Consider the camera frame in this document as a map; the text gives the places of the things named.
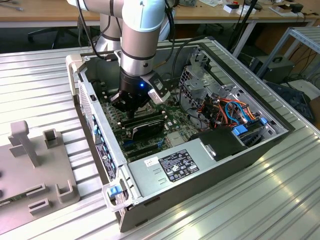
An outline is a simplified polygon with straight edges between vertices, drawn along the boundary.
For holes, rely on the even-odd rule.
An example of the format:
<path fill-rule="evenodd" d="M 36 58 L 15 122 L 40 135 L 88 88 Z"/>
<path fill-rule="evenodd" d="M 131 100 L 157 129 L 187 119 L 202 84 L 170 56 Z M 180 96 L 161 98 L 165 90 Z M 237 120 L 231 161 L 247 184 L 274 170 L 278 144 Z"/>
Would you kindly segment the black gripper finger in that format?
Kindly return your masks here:
<path fill-rule="evenodd" d="M 130 117 L 133 118 L 138 108 L 143 107 L 147 102 L 148 102 L 148 99 L 145 97 L 136 99 L 136 102 L 132 105 L 132 109 L 130 110 Z"/>
<path fill-rule="evenodd" d="M 122 113 L 126 113 L 128 118 L 132 117 L 131 98 L 128 92 L 119 91 L 110 98 L 111 104 L 114 108 Z"/>

